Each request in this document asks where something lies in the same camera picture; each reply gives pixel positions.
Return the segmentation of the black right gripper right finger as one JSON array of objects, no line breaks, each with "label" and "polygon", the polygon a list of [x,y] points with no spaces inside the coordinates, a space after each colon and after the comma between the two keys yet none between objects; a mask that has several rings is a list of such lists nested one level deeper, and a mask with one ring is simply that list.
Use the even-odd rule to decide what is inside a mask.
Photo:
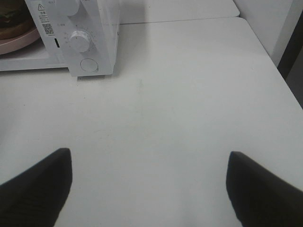
[{"label": "black right gripper right finger", "polygon": [[244,227],[303,225],[303,192],[242,152],[230,153],[226,190]]}]

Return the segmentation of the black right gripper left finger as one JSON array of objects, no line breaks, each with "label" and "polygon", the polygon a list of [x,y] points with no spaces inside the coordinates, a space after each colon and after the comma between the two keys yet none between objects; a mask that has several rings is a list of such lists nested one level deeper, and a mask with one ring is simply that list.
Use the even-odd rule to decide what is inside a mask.
[{"label": "black right gripper left finger", "polygon": [[72,184],[71,151],[60,148],[0,186],[2,227],[53,227]]}]

